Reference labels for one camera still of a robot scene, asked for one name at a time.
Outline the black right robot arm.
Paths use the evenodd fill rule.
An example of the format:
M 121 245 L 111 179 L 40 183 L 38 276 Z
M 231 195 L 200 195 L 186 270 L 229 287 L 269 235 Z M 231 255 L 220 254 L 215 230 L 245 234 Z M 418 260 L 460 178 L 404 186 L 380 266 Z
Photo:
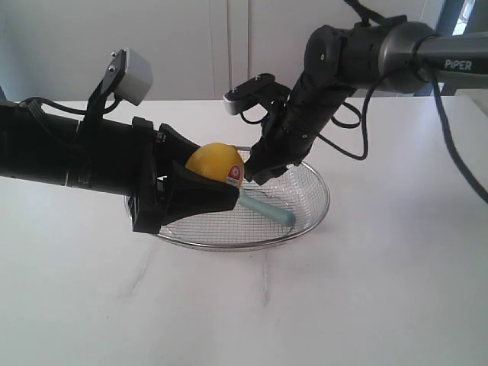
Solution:
M 322 26 L 310 36 L 303 70 L 293 88 L 272 74 L 253 80 L 256 100 L 268 109 L 262 136 L 245 164 L 246 179 L 263 185 L 300 164 L 342 103 L 360 88 L 411 94 L 432 72 L 440 82 L 487 84 L 487 34 L 442 36 L 428 25 Z

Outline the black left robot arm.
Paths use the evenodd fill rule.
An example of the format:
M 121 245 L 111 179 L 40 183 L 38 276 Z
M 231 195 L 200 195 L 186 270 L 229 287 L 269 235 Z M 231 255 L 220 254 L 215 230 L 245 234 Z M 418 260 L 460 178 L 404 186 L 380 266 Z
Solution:
M 77 121 L 35 103 L 1 102 L 2 176 L 127 197 L 138 233 L 236 206 L 238 188 L 185 168 L 197 148 L 141 117 Z

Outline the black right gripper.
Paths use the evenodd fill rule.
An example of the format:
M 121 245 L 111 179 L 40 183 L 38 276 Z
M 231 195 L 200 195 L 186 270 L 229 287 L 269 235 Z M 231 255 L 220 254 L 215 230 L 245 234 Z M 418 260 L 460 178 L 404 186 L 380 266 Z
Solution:
M 268 112 L 262 136 L 251 148 L 245 178 L 263 185 L 281 177 L 287 165 L 300 163 L 324 128 L 324 89 L 269 85 L 257 93 Z

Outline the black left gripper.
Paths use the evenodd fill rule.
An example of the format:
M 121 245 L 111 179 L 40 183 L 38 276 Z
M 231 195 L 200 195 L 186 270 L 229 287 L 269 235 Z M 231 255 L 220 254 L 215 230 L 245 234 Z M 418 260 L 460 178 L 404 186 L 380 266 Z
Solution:
M 131 188 L 127 199 L 132 230 L 158 233 L 186 217 L 232 210 L 239 189 L 185 168 L 200 148 L 168 124 L 134 117 L 131 125 Z M 161 182 L 159 178 L 167 175 Z

